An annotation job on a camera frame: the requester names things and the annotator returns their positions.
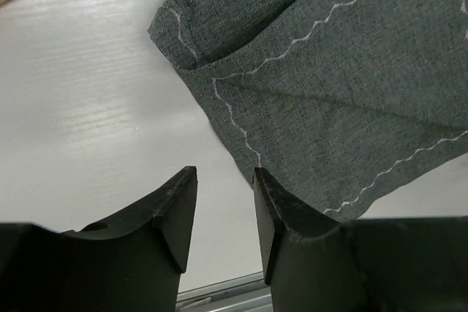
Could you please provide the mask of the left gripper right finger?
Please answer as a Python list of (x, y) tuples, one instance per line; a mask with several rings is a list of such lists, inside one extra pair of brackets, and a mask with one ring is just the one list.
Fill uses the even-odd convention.
[(465, 311), (467, 219), (338, 222), (264, 168), (253, 177), (275, 311)]

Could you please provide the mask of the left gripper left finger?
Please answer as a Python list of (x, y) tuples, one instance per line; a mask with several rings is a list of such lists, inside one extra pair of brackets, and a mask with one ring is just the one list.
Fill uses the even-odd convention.
[(174, 311), (186, 271), (197, 170), (80, 231), (1, 225), (3, 311)]

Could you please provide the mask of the grey cloth napkin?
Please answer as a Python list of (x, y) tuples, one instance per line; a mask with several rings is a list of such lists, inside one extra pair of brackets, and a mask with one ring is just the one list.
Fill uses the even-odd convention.
[(167, 0), (148, 33), (245, 178), (338, 221), (467, 154), (467, 0)]

